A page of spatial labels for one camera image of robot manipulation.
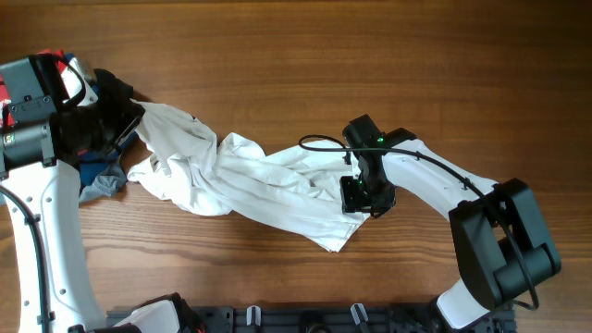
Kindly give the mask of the white t-shirt black print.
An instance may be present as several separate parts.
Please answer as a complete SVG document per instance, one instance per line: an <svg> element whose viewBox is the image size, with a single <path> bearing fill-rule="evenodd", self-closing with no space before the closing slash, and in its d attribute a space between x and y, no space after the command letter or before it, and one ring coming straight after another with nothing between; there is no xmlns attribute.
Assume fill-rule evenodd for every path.
<svg viewBox="0 0 592 333"><path fill-rule="evenodd" d="M171 105L142 103L136 132L150 156L127 178L163 201L198 216L239 213L299 234L338 252L368 218L342 210L339 180L356 172L337 144L313 141L266 154L231 132L223 140L197 118Z"/></svg>

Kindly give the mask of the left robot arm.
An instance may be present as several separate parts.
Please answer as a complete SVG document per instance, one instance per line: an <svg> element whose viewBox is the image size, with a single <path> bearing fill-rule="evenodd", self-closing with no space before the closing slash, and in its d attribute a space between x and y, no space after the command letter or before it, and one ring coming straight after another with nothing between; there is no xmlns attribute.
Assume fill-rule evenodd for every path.
<svg viewBox="0 0 592 333"><path fill-rule="evenodd" d="M95 298L82 243L79 198L84 155L119 152L144 110L112 73L75 76L69 60L29 55L1 67L9 103L1 127L1 192L15 237L23 332L200 332L178 295L140 305L109 325Z"/></svg>

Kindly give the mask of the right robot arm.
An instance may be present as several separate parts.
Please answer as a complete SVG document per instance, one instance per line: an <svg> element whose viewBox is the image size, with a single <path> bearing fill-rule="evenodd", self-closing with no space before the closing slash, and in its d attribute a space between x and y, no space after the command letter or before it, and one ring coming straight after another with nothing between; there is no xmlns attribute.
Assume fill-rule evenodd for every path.
<svg viewBox="0 0 592 333"><path fill-rule="evenodd" d="M360 169L340 181L344 212L380 217L403 188L450 223L460 278L436 298L432 327L459 332L508 305L538 308L536 287L561 271L561 257L525 182L478 177L407 129L379 130L368 115L352 120L343 137Z"/></svg>

